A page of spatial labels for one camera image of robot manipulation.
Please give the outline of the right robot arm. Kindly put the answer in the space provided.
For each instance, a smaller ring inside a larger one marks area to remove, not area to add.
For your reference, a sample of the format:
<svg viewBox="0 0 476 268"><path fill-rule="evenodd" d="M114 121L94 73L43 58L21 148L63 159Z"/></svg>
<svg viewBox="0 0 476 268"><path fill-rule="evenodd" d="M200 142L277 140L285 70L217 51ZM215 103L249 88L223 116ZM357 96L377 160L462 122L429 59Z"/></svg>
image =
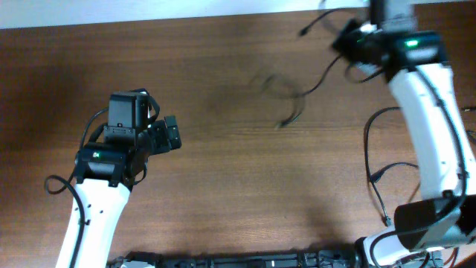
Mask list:
<svg viewBox="0 0 476 268"><path fill-rule="evenodd" d="M419 202L399 206L391 226L357 244L362 267L475 241L475 156L460 117L453 73L438 33L419 31L408 1L372 1L370 30L349 22L333 48L378 66L399 104L416 152Z"/></svg>

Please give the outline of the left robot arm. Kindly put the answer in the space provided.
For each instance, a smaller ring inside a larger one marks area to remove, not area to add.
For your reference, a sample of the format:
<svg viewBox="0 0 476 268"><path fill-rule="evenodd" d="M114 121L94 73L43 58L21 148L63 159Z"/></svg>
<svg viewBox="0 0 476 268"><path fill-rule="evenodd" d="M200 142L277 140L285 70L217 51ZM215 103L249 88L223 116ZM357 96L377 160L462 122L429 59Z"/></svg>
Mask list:
<svg viewBox="0 0 476 268"><path fill-rule="evenodd" d="M116 92L106 123L81 141L72 176L71 216L58 267L104 267L115 229L150 156L181 147L176 117L159 119L160 107L146 89Z"/></svg>

